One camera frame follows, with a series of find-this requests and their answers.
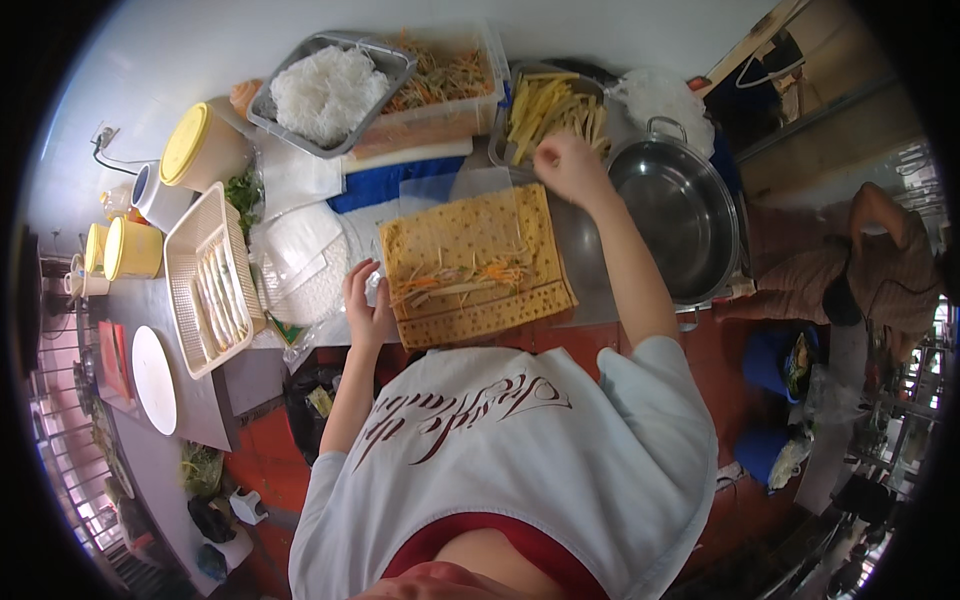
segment yellow container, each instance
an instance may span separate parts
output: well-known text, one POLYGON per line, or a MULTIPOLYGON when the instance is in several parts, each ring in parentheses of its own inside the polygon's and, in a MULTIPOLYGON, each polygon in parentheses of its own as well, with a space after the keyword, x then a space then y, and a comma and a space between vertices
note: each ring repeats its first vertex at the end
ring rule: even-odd
POLYGON ((215 181, 229 181, 250 163, 246 138, 206 102, 183 115, 160 158, 160 180, 205 192, 215 181))
POLYGON ((104 245, 104 275, 153 279, 163 259, 163 233, 149 225, 114 219, 104 245))
POLYGON ((94 223, 86 235, 86 252, 84 253, 84 270, 88 273, 104 270, 104 245, 107 243, 107 226, 94 223))

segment white plate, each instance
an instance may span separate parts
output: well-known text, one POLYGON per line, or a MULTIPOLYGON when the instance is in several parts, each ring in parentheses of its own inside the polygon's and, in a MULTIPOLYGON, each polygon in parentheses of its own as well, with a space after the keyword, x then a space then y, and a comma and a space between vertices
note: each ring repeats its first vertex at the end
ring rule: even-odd
POLYGON ((146 325, 133 336, 133 383, 156 430, 165 436, 177 428, 177 397, 167 355, 156 333, 146 325))

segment blue bucket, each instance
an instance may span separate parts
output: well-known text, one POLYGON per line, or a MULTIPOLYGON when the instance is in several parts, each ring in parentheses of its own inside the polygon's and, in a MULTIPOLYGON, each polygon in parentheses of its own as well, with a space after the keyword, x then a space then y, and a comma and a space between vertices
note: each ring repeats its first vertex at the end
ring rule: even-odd
MULTIPOLYGON (((804 329, 806 340, 810 343, 814 355, 817 353, 817 332, 813 327, 804 329)), ((783 374, 786 372, 790 359, 793 357, 793 345, 797 343, 800 331, 756 331, 747 340, 747 348, 743 352, 743 377, 747 381, 762 388, 785 396, 791 404, 796 404, 800 398, 794 398, 783 383, 783 374)))
POLYGON ((786 429, 748 429, 733 447, 733 458, 764 486, 770 485, 770 471, 789 437, 786 429))

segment woman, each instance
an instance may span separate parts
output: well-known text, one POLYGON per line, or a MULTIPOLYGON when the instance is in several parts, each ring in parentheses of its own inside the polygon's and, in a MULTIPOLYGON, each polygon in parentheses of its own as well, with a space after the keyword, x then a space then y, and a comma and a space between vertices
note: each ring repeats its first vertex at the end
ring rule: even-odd
POLYGON ((713 318, 854 325, 866 317, 890 328, 891 355, 907 360, 930 329, 940 295, 955 298, 952 252, 934 257, 920 214, 870 182, 853 196, 848 231, 848 247, 833 243, 785 260, 756 283, 756 294, 715 304, 713 318), (887 233, 864 235, 868 223, 887 233))
POLYGON ((561 348, 426 355, 374 401, 393 318, 347 275, 352 346, 290 556, 295 598, 653 598, 707 522, 717 441, 673 303, 590 147, 537 148, 538 176, 600 232, 634 352, 600 385, 561 348))

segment white t-shirt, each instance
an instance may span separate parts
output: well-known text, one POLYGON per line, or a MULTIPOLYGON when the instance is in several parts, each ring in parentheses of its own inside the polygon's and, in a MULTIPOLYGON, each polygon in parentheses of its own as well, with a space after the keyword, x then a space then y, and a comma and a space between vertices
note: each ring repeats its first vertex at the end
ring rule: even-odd
POLYGON ((390 382, 349 454, 310 477, 290 552, 294 598, 372 586, 444 516, 519 519, 611 599, 656 598, 707 523, 717 440, 684 352, 655 337, 604 348, 598 386, 561 348, 428 354, 390 382))

